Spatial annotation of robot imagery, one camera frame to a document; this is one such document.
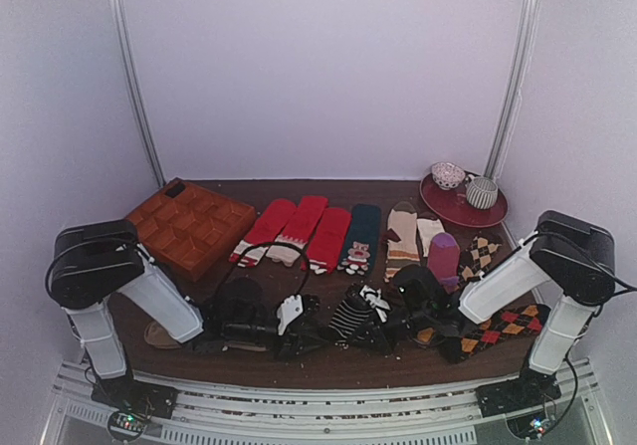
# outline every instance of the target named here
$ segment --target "red plate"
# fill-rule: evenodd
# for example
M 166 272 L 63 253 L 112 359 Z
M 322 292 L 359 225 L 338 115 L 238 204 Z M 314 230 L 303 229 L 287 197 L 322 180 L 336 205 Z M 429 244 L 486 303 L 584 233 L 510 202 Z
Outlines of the red plate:
M 504 221 L 509 210 L 502 191 L 499 191 L 498 201 L 491 209 L 476 209 L 467 202 L 464 182 L 455 189 L 444 191 L 434 182 L 431 174 L 420 182 L 420 196 L 429 209 L 442 219 L 467 228 L 496 226 Z

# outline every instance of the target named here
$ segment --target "white wall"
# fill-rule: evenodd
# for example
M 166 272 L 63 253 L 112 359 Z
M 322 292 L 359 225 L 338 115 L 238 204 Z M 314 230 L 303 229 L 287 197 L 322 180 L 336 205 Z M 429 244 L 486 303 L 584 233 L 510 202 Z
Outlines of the white wall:
M 166 176 L 482 171 L 522 0 L 124 0 Z
M 541 0 L 523 106 L 501 184 L 522 237 L 551 208 L 609 229 L 637 284 L 637 0 Z M 554 300 L 554 291 L 542 291 Z M 590 355 L 620 444 L 635 443 L 637 296 L 606 305 Z
M 0 441 L 28 444 L 60 360 L 76 355 L 44 291 L 55 236 L 120 217 L 153 180 L 107 0 L 0 7 Z

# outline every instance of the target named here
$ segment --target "vertical metal pole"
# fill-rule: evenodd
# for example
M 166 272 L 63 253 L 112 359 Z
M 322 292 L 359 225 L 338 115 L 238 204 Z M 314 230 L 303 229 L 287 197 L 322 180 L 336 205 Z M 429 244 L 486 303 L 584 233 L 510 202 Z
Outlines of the vertical metal pole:
M 155 177 L 157 185 L 161 188 L 166 184 L 166 179 L 159 163 L 159 157 L 157 155 L 157 149 L 155 143 L 152 140 L 152 134 L 150 132 L 150 126 L 148 124 L 148 117 L 146 116 L 146 110 L 143 105 L 141 97 L 141 90 L 139 89 L 139 80 L 137 78 L 137 72 L 135 70 L 134 61 L 132 58 L 132 50 L 130 48 L 130 40 L 128 37 L 128 28 L 126 26 L 126 17 L 124 14 L 123 0 L 109 0 L 110 8 L 112 10 L 112 16 L 117 28 L 117 36 L 119 38 L 119 48 L 121 50 L 121 58 L 123 60 L 124 71 L 126 74 L 126 83 L 128 86 L 128 96 L 130 97 L 130 103 L 132 104 L 132 110 L 135 116 L 135 122 L 141 135 L 141 141 L 146 152 L 146 157 L 150 163 L 152 173 Z
M 531 54 L 531 43 L 535 20 L 537 18 L 537 7 L 539 0 L 524 0 L 522 6 L 522 14 L 520 16 L 520 26 L 518 29 L 518 40 L 516 50 L 514 51 L 514 60 L 511 67 L 511 75 L 509 76 L 509 85 L 505 94 L 505 102 L 500 113 L 498 129 L 494 143 L 491 147 L 487 167 L 485 168 L 485 176 L 495 179 L 498 167 L 501 166 L 507 153 L 508 139 L 514 126 L 516 116 L 517 99 L 520 95 L 522 80 L 529 63 Z

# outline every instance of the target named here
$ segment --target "teddy bear design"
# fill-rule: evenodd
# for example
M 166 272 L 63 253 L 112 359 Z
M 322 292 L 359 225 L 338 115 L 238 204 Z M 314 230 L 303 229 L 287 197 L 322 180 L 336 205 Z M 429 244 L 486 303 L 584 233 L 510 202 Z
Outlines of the teddy bear design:
M 369 245 L 365 243 L 359 243 L 354 241 L 351 248 L 347 250 L 347 257 L 338 265 L 339 269 L 345 269 L 348 274 L 360 274 L 364 275 L 369 265 L 367 259 L 371 254 L 369 253 Z

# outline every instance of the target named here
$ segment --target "bowl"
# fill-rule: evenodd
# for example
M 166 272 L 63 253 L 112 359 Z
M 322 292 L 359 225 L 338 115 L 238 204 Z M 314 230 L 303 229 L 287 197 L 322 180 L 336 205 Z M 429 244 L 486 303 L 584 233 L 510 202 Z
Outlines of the bowl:
M 442 161 L 431 167 L 431 175 L 440 189 L 447 191 L 460 186 L 460 183 L 465 180 L 467 173 L 454 163 Z

